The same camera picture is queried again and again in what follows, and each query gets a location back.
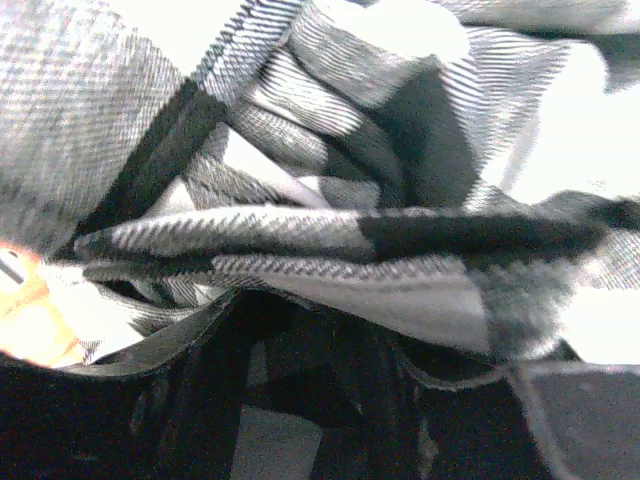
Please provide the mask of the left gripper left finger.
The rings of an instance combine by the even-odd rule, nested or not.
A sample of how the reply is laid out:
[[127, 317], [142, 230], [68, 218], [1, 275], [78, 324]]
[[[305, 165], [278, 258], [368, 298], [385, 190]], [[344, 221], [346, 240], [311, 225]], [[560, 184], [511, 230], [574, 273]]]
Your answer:
[[227, 479], [247, 345], [244, 301], [212, 305], [101, 361], [1, 360], [5, 479]]

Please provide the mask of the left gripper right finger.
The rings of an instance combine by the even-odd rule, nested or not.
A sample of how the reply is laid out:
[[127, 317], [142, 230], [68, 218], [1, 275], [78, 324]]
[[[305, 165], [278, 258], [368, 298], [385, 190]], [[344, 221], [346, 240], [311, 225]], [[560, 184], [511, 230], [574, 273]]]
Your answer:
[[428, 375], [392, 351], [392, 479], [636, 479], [639, 368], [580, 361]]

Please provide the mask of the black white checkered shirt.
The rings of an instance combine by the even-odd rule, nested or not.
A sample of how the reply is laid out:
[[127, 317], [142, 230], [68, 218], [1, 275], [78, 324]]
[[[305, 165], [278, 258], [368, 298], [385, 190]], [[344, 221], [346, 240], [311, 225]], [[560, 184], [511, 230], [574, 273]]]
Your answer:
[[87, 366], [243, 298], [227, 479], [392, 479], [392, 351], [639, 368], [635, 1], [5, 1], [1, 243]]

